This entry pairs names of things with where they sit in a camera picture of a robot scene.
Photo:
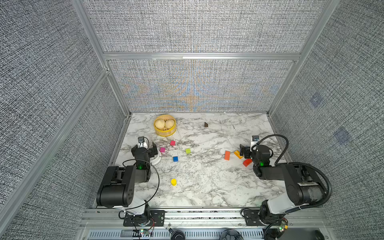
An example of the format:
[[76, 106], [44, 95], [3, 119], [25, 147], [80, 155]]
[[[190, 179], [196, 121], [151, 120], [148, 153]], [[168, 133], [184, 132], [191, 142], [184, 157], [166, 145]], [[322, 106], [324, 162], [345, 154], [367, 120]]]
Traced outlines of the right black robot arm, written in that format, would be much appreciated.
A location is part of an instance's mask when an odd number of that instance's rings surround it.
[[316, 208], [326, 203], [332, 193], [328, 178], [319, 169], [305, 163], [270, 165], [273, 151], [265, 145], [240, 145], [240, 156], [252, 160], [253, 171], [260, 180], [283, 181], [286, 191], [264, 200], [257, 210], [243, 209], [247, 226], [275, 224], [290, 213]]

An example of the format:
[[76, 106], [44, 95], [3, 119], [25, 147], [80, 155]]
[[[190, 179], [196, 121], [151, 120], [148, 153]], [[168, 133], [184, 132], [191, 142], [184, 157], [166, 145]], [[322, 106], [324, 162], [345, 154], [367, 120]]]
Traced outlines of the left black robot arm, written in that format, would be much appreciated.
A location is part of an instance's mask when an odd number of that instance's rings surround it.
[[157, 145], [152, 143], [149, 148], [141, 139], [138, 145], [133, 147], [132, 154], [132, 165], [107, 168], [97, 192], [97, 206], [122, 211], [125, 214], [125, 226], [154, 225], [149, 201], [135, 196], [135, 184], [149, 182], [152, 174], [151, 158], [158, 154]]

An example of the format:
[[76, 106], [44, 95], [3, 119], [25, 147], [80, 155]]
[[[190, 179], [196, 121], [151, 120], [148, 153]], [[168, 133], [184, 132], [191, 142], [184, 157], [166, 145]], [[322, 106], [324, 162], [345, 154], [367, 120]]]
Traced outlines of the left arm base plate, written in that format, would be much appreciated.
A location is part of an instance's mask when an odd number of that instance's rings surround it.
[[142, 215], [126, 213], [124, 217], [124, 227], [163, 227], [165, 221], [165, 211], [150, 210]]

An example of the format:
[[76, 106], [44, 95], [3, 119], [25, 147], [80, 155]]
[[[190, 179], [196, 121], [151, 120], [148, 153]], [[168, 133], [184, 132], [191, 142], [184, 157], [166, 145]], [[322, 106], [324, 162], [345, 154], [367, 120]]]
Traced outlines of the yellow orange supermarket block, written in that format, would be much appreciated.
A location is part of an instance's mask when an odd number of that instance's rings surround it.
[[234, 154], [239, 158], [239, 159], [242, 159], [243, 156], [241, 155], [241, 153], [239, 151], [234, 151]]

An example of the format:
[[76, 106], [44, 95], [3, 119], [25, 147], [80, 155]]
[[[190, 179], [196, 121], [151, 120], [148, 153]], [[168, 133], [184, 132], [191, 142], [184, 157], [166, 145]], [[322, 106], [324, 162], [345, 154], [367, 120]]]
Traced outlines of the orange rectangular block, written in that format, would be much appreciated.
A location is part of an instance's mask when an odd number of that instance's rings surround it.
[[226, 161], [229, 161], [229, 160], [230, 160], [230, 157], [231, 157], [231, 152], [230, 152], [230, 151], [225, 151], [224, 159], [225, 159]]

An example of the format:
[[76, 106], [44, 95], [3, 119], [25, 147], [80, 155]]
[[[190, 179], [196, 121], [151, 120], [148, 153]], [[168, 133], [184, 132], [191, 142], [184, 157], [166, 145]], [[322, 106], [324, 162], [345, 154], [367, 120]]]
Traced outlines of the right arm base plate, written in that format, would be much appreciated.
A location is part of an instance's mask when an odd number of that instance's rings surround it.
[[263, 222], [260, 220], [259, 209], [245, 208], [241, 210], [241, 216], [245, 219], [248, 227], [263, 226]]

